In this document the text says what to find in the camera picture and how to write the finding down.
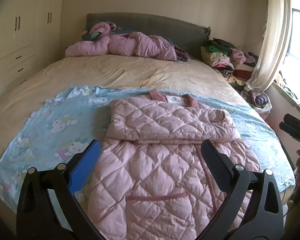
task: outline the window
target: window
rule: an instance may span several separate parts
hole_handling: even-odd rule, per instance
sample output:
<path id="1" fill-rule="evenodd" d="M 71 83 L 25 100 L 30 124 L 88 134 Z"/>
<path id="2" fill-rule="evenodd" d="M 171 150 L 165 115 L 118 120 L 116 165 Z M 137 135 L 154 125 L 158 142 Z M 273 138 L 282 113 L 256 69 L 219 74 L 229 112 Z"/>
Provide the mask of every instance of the window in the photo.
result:
<path id="1" fill-rule="evenodd" d="M 291 38 L 281 72 L 287 86 L 300 98 L 300 0 L 291 0 L 291 5 Z"/>

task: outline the white wardrobe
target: white wardrobe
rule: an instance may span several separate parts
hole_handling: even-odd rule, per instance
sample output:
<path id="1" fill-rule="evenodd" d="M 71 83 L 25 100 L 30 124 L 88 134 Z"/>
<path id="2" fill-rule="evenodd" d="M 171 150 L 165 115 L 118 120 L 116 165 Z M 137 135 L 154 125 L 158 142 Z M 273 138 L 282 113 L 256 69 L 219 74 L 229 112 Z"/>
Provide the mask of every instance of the white wardrobe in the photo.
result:
<path id="1" fill-rule="evenodd" d="M 0 96 L 62 58 L 62 0 L 0 0 Z"/>

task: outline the gray headboard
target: gray headboard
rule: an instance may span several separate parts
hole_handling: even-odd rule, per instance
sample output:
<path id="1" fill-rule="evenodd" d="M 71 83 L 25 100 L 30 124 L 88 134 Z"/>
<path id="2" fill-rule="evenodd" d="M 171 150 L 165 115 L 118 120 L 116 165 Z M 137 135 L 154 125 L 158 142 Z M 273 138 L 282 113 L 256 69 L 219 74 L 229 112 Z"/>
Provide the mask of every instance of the gray headboard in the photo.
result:
<path id="1" fill-rule="evenodd" d="M 205 45 L 211 29 L 192 23 L 151 14 L 141 13 L 90 13 L 87 15 L 87 25 L 106 20 L 118 26 L 131 28 L 146 35 L 158 35 L 170 39 L 181 49 L 200 59 L 200 46 Z"/>

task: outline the white curtain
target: white curtain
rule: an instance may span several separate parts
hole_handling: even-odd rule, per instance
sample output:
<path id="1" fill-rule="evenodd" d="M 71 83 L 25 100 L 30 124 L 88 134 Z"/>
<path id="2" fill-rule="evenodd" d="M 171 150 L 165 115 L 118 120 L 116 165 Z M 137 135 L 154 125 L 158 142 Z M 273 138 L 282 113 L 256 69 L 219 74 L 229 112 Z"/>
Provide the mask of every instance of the white curtain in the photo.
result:
<path id="1" fill-rule="evenodd" d="M 247 81 L 249 89 L 265 91 L 287 53 L 292 25 L 291 0 L 269 0 L 268 21 L 257 66 Z"/>

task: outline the blue cartoon sheet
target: blue cartoon sheet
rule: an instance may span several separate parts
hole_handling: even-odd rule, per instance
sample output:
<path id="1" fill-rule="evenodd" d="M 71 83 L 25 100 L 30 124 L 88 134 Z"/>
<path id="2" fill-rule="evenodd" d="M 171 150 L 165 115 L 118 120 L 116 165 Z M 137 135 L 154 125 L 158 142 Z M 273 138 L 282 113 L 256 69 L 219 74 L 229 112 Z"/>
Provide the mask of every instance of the blue cartoon sheet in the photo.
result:
<path id="1" fill-rule="evenodd" d="M 69 87 L 47 100 L 42 108 L 32 113 L 0 160 L 0 198 L 16 212 L 23 179 L 29 167 L 36 167 L 39 171 L 53 169 L 58 163 L 67 163 L 74 154 L 82 152 L 92 139 L 102 141 L 110 123 L 110 101 L 148 92 L 148 89 Z M 273 170 L 280 191 L 295 184 L 293 171 L 278 138 L 252 108 L 191 95 L 201 103 L 226 109 L 231 114 L 242 138 L 257 155 L 261 167 Z M 88 181 L 75 194 L 83 209 L 87 208 L 89 185 Z"/>

